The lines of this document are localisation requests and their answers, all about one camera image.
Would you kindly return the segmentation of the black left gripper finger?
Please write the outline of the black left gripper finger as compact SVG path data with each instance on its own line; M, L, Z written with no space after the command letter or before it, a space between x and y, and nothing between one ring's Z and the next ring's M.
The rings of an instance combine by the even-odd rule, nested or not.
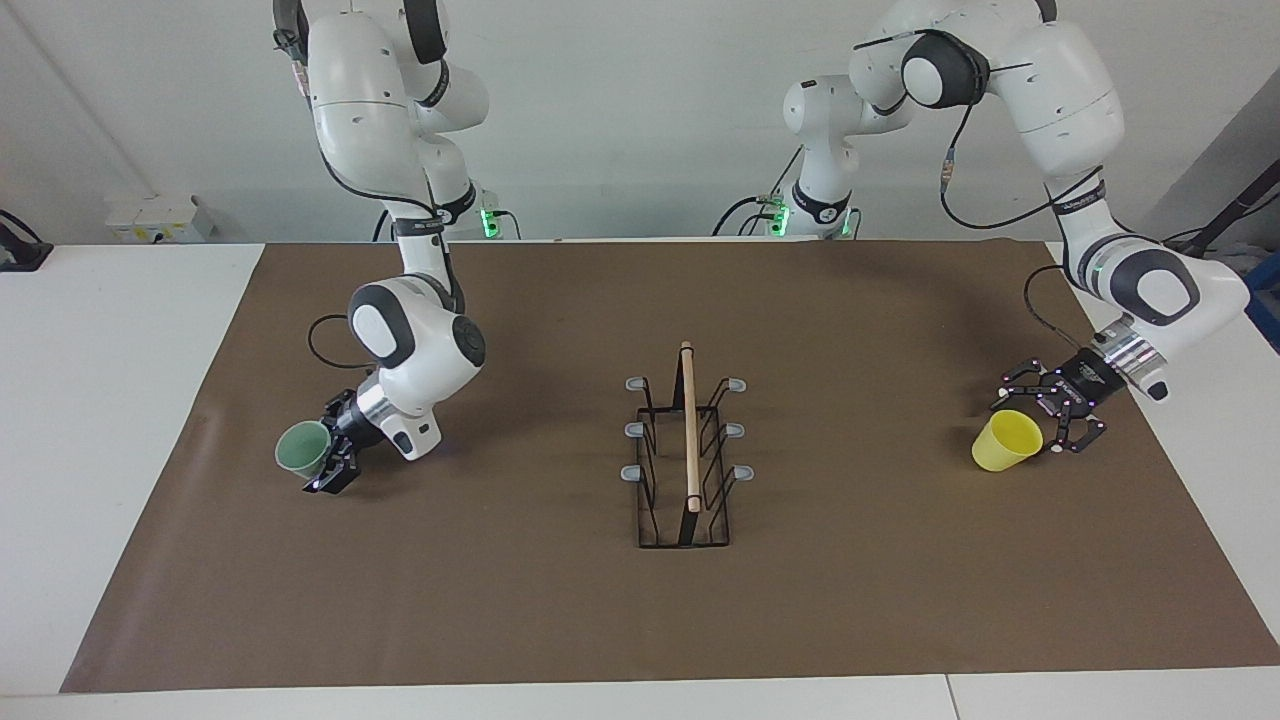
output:
M1093 413L1091 401L1069 397L1039 397L1039 406L1056 420L1053 437L1042 446L1048 454L1082 454L1107 429Z
M1061 369L1046 369L1039 359L1028 359L1001 375L991 411L1005 409L1018 397L1028 397L1046 413L1061 413L1068 404Z

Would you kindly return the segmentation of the brown table mat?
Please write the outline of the brown table mat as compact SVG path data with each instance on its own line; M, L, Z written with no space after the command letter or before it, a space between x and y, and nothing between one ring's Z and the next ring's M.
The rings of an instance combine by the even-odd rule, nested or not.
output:
M273 245L93 615L65 692L1280 665L1129 393L1085 454L982 471L998 378L1068 351L1021 305L1041 245L454 249L483 372L406 462L342 495L273 459L355 383L308 323L396 250ZM639 550L625 425L726 375L755 477L733 542Z

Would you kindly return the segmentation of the black desk object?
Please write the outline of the black desk object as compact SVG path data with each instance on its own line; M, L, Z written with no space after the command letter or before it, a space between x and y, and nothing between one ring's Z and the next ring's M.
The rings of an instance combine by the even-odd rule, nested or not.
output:
M38 270L54 250L19 217L0 209L0 273L28 273Z

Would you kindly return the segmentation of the black stand bar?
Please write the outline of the black stand bar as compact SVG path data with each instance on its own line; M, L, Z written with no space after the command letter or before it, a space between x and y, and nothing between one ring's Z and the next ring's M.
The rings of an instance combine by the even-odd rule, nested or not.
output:
M1280 199L1280 190L1265 199L1265 195L1277 186L1280 186L1280 158L1272 161L1212 220L1204 225L1175 233L1164 240L1161 245L1189 258L1203 258L1210 245L1239 220L1266 209Z

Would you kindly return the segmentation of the white wall power box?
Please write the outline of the white wall power box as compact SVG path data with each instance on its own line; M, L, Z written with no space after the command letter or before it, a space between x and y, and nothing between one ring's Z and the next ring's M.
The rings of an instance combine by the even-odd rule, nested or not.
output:
M119 243L206 243L215 231L192 193L106 199L105 227Z

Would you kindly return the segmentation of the pale green plastic cup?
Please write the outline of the pale green plastic cup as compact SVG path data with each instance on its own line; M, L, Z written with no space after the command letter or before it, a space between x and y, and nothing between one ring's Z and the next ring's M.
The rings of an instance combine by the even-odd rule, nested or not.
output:
M325 469L333 442L332 430L324 423L298 421L279 437L274 459L280 469L311 479Z

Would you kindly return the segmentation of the yellow plastic cup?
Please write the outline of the yellow plastic cup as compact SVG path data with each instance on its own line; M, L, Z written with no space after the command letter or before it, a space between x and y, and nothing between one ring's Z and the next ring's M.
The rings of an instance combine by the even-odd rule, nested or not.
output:
M986 471L1005 471L1034 457L1044 445L1041 425L1016 410L993 413L975 437L970 455Z

